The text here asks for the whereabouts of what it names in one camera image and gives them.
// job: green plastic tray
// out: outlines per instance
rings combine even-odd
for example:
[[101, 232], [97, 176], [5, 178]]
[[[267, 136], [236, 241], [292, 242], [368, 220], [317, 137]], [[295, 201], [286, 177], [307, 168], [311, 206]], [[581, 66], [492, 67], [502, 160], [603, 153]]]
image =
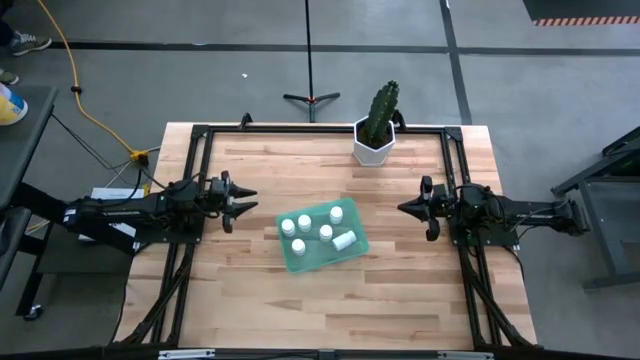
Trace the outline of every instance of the green plastic tray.
[[[342, 208], [342, 222], [334, 225], [329, 221], [329, 211], [334, 206]], [[298, 227], [298, 217], [307, 214], [311, 218], [311, 230], [302, 232]], [[291, 219], [296, 225], [296, 233], [292, 237], [284, 235], [280, 224], [286, 219]], [[322, 242], [320, 240], [320, 227], [322, 225], [331, 225], [333, 229], [333, 237], [340, 236], [349, 230], [356, 234], [356, 241], [342, 251], [336, 251], [331, 241]], [[355, 201], [351, 198], [331, 201], [321, 205], [313, 206], [306, 209], [292, 211], [281, 214], [276, 218], [276, 226], [278, 227], [278, 235], [280, 236], [280, 244], [282, 245], [282, 255], [287, 270], [292, 273], [301, 273], [322, 266], [334, 264], [340, 261], [361, 256], [369, 251], [369, 242], [367, 235], [362, 229], [360, 216], [358, 216], [358, 208]], [[291, 250], [291, 243], [295, 239], [302, 239], [305, 243], [305, 254], [297, 256]]]

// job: gray floor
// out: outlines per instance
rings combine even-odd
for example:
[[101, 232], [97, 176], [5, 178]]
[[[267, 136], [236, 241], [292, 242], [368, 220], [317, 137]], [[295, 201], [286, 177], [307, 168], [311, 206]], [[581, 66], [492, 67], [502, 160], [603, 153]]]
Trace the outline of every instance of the gray floor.
[[[303, 44], [301, 0], [48, 0], [74, 40]], [[450, 0], [460, 46], [637, 48], [640, 26], [536, 28], [520, 1]], [[318, 44], [445, 45], [437, 0], [311, 0]], [[16, 28], [57, 38], [33, 1], [5, 17]], [[85, 107], [137, 148], [159, 145], [168, 121], [305, 122], [304, 108], [281, 99], [306, 95], [303, 53], [75, 51]], [[446, 55], [314, 55], [316, 93], [342, 97], [318, 111], [320, 122], [347, 122], [367, 110], [385, 80], [401, 86], [411, 123], [459, 124]], [[549, 188], [597, 158], [599, 150], [639, 124], [640, 57], [464, 56], [462, 70], [474, 124], [488, 125], [506, 195], [550, 200]], [[23, 84], [61, 89], [56, 113], [113, 162], [124, 150], [77, 112], [64, 51], [0, 58]], [[85, 195], [112, 173], [46, 129], [27, 180], [63, 198]], [[135, 173], [125, 174], [135, 180]], [[523, 241], [527, 291], [540, 344], [560, 350], [640, 357], [640, 286], [585, 293], [581, 282], [604, 275], [590, 235], [544, 229]], [[122, 277], [47, 277], [36, 322], [11, 316], [31, 266], [17, 259], [0, 292], [0, 353], [106, 343], [117, 321]]]

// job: potted cactus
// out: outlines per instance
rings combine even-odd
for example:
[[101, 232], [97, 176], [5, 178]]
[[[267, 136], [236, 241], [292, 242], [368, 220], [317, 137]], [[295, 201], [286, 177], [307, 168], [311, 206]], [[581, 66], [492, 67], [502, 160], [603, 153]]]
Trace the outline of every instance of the potted cactus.
[[398, 104], [398, 83], [389, 81], [371, 102], [369, 116], [353, 124], [353, 155], [362, 166], [380, 166], [387, 159], [396, 135], [391, 119]]

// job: sneaker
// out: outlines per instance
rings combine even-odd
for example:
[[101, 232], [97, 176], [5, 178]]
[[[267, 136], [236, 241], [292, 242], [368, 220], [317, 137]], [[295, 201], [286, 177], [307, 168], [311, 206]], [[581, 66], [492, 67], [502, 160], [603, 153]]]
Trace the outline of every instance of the sneaker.
[[0, 69], [0, 82], [1, 83], [5, 84], [5, 85], [14, 85], [18, 81], [20, 81], [20, 78], [18, 77], [18, 75]]
[[9, 47], [13, 56], [22, 56], [33, 50], [44, 50], [51, 45], [51, 38], [45, 36], [33, 36], [15, 32], [15, 36]]

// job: wood grain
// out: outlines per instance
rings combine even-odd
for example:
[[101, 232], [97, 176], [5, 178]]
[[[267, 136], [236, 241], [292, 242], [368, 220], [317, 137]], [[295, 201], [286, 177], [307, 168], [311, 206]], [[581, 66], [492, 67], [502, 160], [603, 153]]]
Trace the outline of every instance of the wood grain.
[[[167, 124], [155, 172], [160, 182], [182, 177], [191, 126]], [[500, 192], [487, 128], [467, 126], [463, 134], [472, 180]], [[472, 347], [460, 264], [448, 229], [443, 225], [440, 239], [427, 243], [424, 224], [396, 210], [417, 196], [421, 175], [444, 181], [439, 140], [399, 135], [381, 168], [360, 167], [351, 141], [349, 134], [215, 135], [208, 176], [229, 170], [237, 184], [258, 191], [260, 205], [235, 223], [233, 234], [225, 234], [219, 221], [206, 223], [194, 258], [181, 346]], [[460, 182], [459, 166], [454, 170]], [[369, 253], [289, 274], [276, 215], [341, 197], [355, 199]], [[117, 338], [128, 335], [156, 299], [166, 251], [166, 245], [157, 244], [135, 258]], [[516, 261], [494, 248], [487, 249], [487, 259], [497, 302], [535, 341]], [[478, 309], [488, 337], [486, 311]]]

